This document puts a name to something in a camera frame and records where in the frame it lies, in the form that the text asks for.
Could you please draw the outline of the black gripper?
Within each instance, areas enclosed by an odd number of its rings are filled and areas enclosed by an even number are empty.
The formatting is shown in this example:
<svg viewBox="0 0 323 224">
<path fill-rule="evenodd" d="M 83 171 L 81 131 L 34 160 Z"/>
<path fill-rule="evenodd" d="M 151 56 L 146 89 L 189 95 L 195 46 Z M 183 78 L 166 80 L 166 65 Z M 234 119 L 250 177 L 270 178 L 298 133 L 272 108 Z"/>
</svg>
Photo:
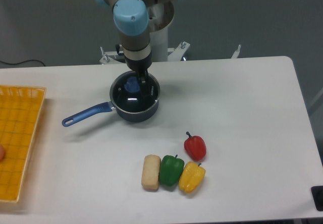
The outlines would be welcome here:
<svg viewBox="0 0 323 224">
<path fill-rule="evenodd" d="M 148 68 L 152 64 L 152 54 L 139 60 L 133 60 L 125 56 L 126 64 L 129 69 L 136 72 L 136 81 L 138 86 L 149 82 Z"/>
</svg>

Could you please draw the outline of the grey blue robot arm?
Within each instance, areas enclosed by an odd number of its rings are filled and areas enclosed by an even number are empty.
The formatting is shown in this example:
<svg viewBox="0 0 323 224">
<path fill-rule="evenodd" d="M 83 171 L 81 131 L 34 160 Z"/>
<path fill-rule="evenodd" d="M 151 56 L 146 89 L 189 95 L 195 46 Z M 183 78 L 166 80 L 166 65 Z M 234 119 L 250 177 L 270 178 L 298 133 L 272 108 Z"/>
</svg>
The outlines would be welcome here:
<svg viewBox="0 0 323 224">
<path fill-rule="evenodd" d="M 111 7 L 126 64 L 136 73 L 139 84 L 145 84 L 148 81 L 147 70 L 152 64 L 147 9 L 173 0 L 96 1 Z"/>
</svg>

